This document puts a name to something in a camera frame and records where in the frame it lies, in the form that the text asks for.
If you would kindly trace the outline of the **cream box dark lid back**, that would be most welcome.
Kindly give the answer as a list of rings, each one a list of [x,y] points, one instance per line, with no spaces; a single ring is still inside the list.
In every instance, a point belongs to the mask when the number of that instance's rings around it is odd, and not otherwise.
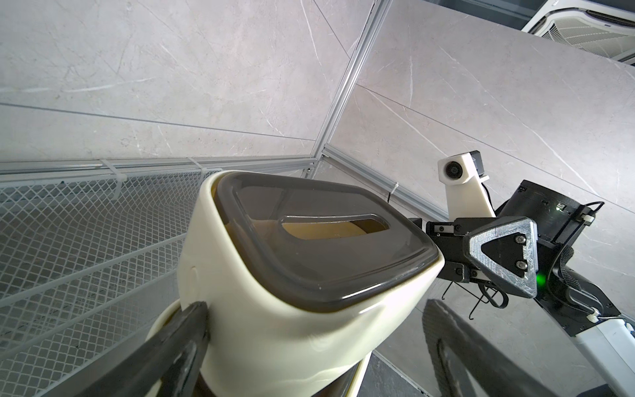
[[[431,238],[353,185],[246,171],[201,184],[177,270],[208,306],[217,396],[313,396],[415,309],[443,268]]]

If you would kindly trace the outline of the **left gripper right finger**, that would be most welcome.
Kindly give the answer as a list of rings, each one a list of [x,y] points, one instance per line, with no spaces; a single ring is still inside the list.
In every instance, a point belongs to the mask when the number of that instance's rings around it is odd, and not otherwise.
[[[441,300],[426,303],[422,324],[443,396],[475,396],[471,379],[489,396],[555,395]]]

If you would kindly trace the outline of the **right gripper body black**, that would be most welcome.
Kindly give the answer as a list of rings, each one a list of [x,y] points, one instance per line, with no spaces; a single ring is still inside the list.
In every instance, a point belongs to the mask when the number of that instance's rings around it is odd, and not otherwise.
[[[493,218],[429,222],[425,232],[445,259],[440,278],[533,299],[537,277],[546,276],[561,250],[593,221],[593,204],[524,180]]]

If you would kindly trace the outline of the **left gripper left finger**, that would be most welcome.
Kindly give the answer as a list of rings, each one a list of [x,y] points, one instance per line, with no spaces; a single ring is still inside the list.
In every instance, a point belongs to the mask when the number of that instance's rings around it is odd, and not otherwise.
[[[79,396],[192,396],[210,340],[209,310],[190,304],[161,330]]]

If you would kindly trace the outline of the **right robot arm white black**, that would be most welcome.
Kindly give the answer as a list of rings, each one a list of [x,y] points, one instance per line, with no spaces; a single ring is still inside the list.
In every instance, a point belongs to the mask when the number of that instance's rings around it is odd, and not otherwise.
[[[445,185],[450,219],[425,228],[445,257],[440,278],[475,284],[477,299],[497,309],[512,295],[534,300],[615,395],[632,396],[634,321],[568,266],[603,203],[579,203],[524,180],[493,208],[481,177]]]

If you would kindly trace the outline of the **cream box dark lid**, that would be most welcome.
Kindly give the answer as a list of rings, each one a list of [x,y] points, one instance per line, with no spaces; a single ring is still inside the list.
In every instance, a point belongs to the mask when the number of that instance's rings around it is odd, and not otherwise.
[[[246,171],[201,184],[177,270],[208,306],[217,396],[313,396],[415,309],[443,268],[431,238],[353,185]]]
[[[162,330],[167,324],[169,324],[176,314],[181,313],[181,305],[180,300],[170,304],[155,320],[152,324],[150,331],[147,334],[147,338],[145,342],[149,342],[149,340],[154,337],[160,330]],[[337,380],[334,380],[331,384],[319,390],[313,396],[324,396],[324,397],[354,397],[358,396],[363,380],[365,378],[366,370],[370,364],[370,359],[372,357],[372,352],[365,356],[360,362],[358,362],[354,367],[348,370],[344,375],[341,375]],[[159,390],[161,387],[161,380],[155,383],[152,386],[149,392],[147,392],[146,396],[158,396]],[[193,389],[191,396],[216,396],[215,393],[211,391],[208,385],[205,383],[203,377],[201,375],[198,376],[197,383]]]

